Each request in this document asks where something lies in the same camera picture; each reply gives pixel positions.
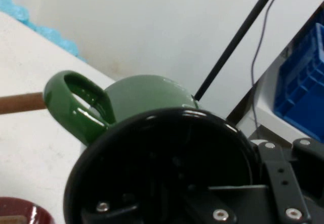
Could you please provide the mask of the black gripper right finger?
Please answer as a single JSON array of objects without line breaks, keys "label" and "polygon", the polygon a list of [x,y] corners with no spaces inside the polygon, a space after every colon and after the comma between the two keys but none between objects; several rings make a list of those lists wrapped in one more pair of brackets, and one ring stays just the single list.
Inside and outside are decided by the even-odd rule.
[{"label": "black gripper right finger", "polygon": [[323,209],[307,205],[292,165],[281,146],[271,142],[258,145],[260,178],[270,188],[278,223],[323,223]]}]

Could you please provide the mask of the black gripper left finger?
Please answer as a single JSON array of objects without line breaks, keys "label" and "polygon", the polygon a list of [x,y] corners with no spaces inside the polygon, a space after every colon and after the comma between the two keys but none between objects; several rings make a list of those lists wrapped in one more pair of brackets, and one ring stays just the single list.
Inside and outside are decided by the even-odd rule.
[{"label": "black gripper left finger", "polygon": [[86,223],[212,223],[223,205],[210,187],[235,184],[223,152],[88,150],[81,160]]}]

